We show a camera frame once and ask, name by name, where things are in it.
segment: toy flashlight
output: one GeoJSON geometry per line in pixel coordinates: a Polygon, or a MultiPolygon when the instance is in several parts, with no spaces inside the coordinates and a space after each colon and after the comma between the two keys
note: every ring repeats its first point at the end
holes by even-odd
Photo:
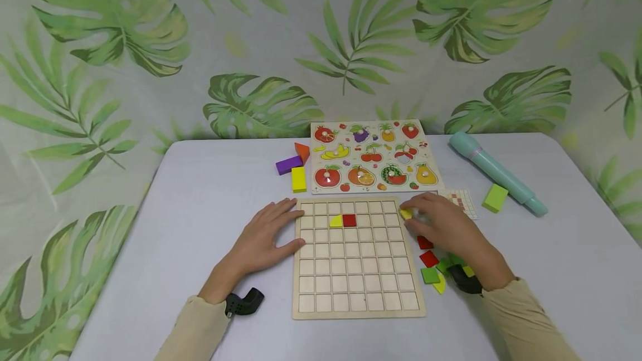
{"type": "Polygon", "coordinates": [[[535,197],[535,193],[483,150],[473,137],[460,131],[450,138],[449,143],[453,149],[476,164],[495,183],[506,188],[516,201],[530,209],[536,216],[540,217],[548,213],[548,208],[535,197]]]}

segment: orange puzzle piece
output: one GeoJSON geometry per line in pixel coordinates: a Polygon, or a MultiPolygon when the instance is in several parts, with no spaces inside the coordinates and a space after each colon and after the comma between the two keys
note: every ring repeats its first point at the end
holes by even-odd
{"type": "Polygon", "coordinates": [[[307,145],[303,145],[303,143],[294,143],[294,150],[296,150],[296,154],[299,155],[299,158],[301,158],[301,162],[305,164],[305,162],[308,161],[308,158],[310,157],[310,147],[307,145]]]}

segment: red square tile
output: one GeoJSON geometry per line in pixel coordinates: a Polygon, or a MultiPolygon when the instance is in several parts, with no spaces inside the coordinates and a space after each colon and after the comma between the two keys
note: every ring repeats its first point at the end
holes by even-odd
{"type": "Polygon", "coordinates": [[[424,252],[421,256],[419,256],[419,259],[426,265],[427,268],[432,268],[436,264],[439,264],[439,259],[435,256],[435,254],[432,254],[432,251],[426,251],[424,252]]]}
{"type": "Polygon", "coordinates": [[[356,214],[344,214],[343,215],[343,227],[356,227],[357,226],[357,215],[356,214]]]}
{"type": "Polygon", "coordinates": [[[417,236],[417,242],[419,243],[419,250],[430,250],[431,248],[435,248],[435,246],[426,237],[417,236]]]}

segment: wooden grid board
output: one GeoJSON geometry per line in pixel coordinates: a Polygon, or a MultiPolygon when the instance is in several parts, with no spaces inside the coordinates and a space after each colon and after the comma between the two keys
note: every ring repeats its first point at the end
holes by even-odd
{"type": "Polygon", "coordinates": [[[415,257],[395,197],[300,199],[293,319],[426,316],[415,257]],[[336,215],[356,226],[329,227],[336,215]]]}

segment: person's left hand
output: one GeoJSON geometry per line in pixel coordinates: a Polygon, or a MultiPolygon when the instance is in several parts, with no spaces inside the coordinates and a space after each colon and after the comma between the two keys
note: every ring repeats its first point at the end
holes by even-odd
{"type": "Polygon", "coordinates": [[[212,269],[198,296],[211,304],[223,302],[246,274],[270,268],[303,247],[305,240],[302,238],[283,247],[275,244],[279,230],[304,214],[303,211],[290,211],[294,205],[295,198],[286,198],[276,204],[270,202],[258,211],[232,250],[212,269]]]}

